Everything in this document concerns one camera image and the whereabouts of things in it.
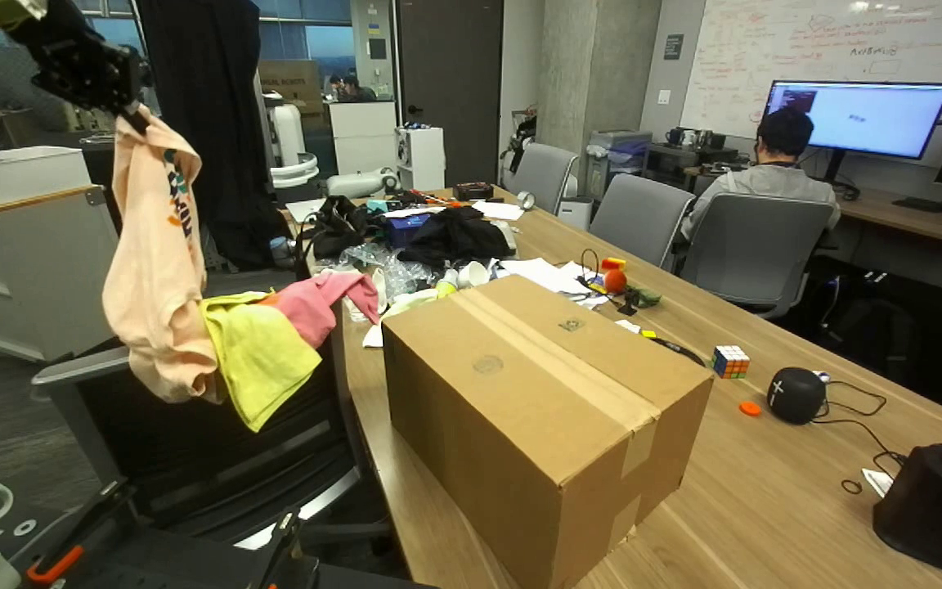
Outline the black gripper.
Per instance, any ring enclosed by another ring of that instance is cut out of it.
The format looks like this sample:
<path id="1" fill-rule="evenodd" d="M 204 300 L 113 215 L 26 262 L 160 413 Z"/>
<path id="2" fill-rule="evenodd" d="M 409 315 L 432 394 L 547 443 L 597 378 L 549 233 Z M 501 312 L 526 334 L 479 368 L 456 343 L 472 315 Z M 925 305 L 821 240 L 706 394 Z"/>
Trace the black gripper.
<path id="1" fill-rule="evenodd" d="M 45 0 L 45 15 L 9 29 L 32 64 L 32 85 L 75 105 L 108 116 L 131 116 L 148 80 L 143 58 L 113 45 L 71 0 Z"/>

